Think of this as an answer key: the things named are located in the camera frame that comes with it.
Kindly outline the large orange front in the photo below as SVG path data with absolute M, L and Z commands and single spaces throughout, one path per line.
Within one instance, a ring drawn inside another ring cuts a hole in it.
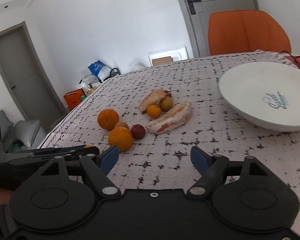
M 109 146 L 117 146 L 120 152 L 130 149 L 133 145 L 133 140 L 130 130 L 125 127 L 114 128 L 108 136 Z

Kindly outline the large orange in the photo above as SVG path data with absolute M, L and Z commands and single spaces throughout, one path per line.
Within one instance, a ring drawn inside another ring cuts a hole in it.
M 112 108 L 108 108 L 99 113 L 97 122 L 102 129 L 110 131 L 115 127 L 115 124 L 119 122 L 119 119 L 117 111 Z
M 130 130 L 125 127 L 114 128 L 108 136 L 109 146 L 117 146 L 120 152 L 130 149 L 133 145 L 133 140 Z

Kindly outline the green-brown kiwi front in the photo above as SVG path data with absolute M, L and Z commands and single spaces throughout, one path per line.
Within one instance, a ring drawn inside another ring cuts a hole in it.
M 125 121 L 119 121 L 119 122 L 117 122 L 114 127 L 115 128 L 124 127 L 126 129 L 129 129 L 129 126 L 128 126 L 128 124 Z

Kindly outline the green-brown kiwi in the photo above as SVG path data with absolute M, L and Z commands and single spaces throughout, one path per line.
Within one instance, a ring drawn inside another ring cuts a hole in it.
M 126 129 L 129 129 L 129 126 L 128 126 L 128 124 L 125 121 L 119 121 L 119 122 L 117 122 L 114 127 L 115 128 L 124 127 Z
M 164 99 L 160 101 L 159 105 L 163 111 L 167 112 L 173 108 L 174 102 L 170 96 L 166 96 Z

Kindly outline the small red apple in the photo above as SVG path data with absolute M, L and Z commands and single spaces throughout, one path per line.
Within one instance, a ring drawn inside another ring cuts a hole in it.
M 171 96 L 171 92 L 170 92 L 170 91 L 168 91 L 168 90 L 164 90 L 164 93 L 166 94 L 166 96 L 168 96 L 168 97 L 170 97 L 170 98 L 172 97 L 172 96 Z
M 130 132 L 135 140 L 143 139 L 146 135 L 145 128 L 140 124 L 133 125 Z

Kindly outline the pomelo piece back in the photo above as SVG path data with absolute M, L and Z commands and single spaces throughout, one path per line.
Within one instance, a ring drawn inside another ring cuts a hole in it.
M 141 101 L 139 106 L 140 111 L 146 112 L 149 106 L 158 103 L 165 97 L 166 97 L 166 93 L 162 88 L 153 90 Z

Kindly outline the green-brown kiwi back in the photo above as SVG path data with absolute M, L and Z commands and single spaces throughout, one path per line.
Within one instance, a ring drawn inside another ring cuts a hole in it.
M 173 108 L 174 102 L 170 96 L 166 96 L 164 99 L 160 101 L 159 105 L 163 111 L 167 112 Z

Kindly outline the grey sofa cushion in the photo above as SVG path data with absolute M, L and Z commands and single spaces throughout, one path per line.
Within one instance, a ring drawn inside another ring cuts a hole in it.
M 19 121 L 15 125 L 15 137 L 28 149 L 37 148 L 46 137 L 39 120 Z

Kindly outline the orange gift box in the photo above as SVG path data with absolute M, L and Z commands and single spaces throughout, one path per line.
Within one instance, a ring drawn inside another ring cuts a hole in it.
M 81 97 L 84 96 L 83 89 L 76 89 L 66 93 L 63 97 L 70 110 L 73 110 L 81 103 Z

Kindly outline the patterned white tablecloth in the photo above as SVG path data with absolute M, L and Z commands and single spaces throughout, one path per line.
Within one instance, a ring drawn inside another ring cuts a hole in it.
M 140 102 L 152 90 L 171 92 L 175 102 L 189 101 L 192 115 L 177 129 L 141 140 L 121 153 L 109 173 L 125 189 L 188 189 L 200 178 L 190 161 L 190 149 L 199 146 L 208 154 L 231 160 L 251 155 L 288 185 L 300 200 L 300 132 L 273 132 L 242 119 L 226 104 L 218 90 L 223 72 L 242 63 L 290 61 L 279 53 L 251 53 L 203 57 L 122 74 L 99 85 L 42 142 L 42 147 L 94 145 L 108 147 L 108 133 L 97 123 L 100 111 L 111 108 L 129 125 L 146 125 Z M 300 235 L 300 211 L 293 230 Z

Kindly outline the black metal rack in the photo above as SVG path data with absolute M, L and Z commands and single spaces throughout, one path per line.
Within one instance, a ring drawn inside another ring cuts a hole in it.
M 117 67 L 116 68 L 111 68 L 109 74 L 105 78 L 101 79 L 100 77 L 95 77 L 93 79 L 93 81 L 89 82 L 88 83 L 88 88 L 92 89 L 92 88 L 94 88 L 95 84 L 104 83 L 105 81 L 115 77 L 116 75 L 121 75 L 121 72 L 120 72 L 119 68 L 117 68 Z

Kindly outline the blue white plastic bag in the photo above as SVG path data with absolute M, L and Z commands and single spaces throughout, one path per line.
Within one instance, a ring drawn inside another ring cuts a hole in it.
M 90 64 L 88 69 L 90 70 L 91 74 L 97 77 L 101 82 L 106 80 L 111 71 L 111 68 L 100 60 Z

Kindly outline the white ceramic bowl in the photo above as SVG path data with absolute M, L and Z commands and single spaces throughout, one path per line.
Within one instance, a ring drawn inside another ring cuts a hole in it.
M 299 69 L 275 62 L 245 63 L 224 72 L 218 89 L 247 121 L 273 131 L 300 131 Z

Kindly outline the white foam packaging with cardboard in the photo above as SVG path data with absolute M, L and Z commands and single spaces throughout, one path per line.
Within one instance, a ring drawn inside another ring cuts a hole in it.
M 158 66 L 165 63 L 172 63 L 188 59 L 188 52 L 186 47 L 179 47 L 174 49 L 166 49 L 148 54 L 151 66 Z

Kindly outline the orange chair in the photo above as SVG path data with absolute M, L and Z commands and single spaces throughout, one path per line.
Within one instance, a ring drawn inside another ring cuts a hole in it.
M 210 55 L 256 50 L 291 52 L 290 40 L 281 25 L 261 10 L 221 11 L 208 22 Z

